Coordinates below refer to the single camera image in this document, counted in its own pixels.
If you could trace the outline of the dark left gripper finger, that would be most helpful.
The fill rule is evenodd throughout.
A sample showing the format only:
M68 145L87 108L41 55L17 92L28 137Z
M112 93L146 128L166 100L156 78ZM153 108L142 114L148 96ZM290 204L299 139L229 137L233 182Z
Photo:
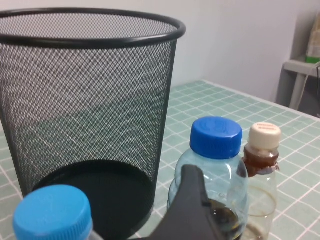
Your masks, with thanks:
M169 210L150 240L224 240L212 218L204 175L195 165L183 165L181 182Z

